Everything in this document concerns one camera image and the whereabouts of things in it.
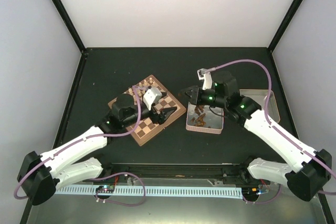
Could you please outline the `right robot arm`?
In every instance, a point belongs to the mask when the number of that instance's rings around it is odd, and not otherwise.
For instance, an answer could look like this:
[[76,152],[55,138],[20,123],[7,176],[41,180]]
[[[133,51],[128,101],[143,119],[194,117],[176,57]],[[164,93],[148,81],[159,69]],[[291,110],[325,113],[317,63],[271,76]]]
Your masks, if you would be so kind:
[[230,72],[224,71],[213,77],[201,69],[198,75],[203,81],[202,86],[182,90],[190,104],[223,109],[225,117],[255,134],[284,160],[284,163],[261,158],[252,160],[238,171],[243,183],[265,179],[288,187],[303,201],[310,201],[323,192],[322,187],[330,180],[332,173],[332,156],[328,151],[316,151],[269,118],[265,108],[240,93],[237,81]]

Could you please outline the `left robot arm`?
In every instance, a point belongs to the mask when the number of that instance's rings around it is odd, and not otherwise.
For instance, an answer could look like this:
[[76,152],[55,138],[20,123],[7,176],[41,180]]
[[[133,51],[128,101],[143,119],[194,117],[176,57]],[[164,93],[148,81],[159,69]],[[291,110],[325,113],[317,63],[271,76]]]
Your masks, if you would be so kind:
[[107,146],[109,138],[129,135],[126,129],[131,126],[136,130],[142,120],[150,119],[159,125],[165,123],[177,110],[176,106],[155,108],[166,95],[154,87],[142,97],[137,93],[123,93],[112,103],[107,115],[80,136],[42,154],[35,151],[26,154],[18,173],[14,197],[28,199],[37,206],[50,199],[56,190],[68,185],[88,179],[108,181],[113,174],[111,166],[94,157],[84,162],[80,159]]

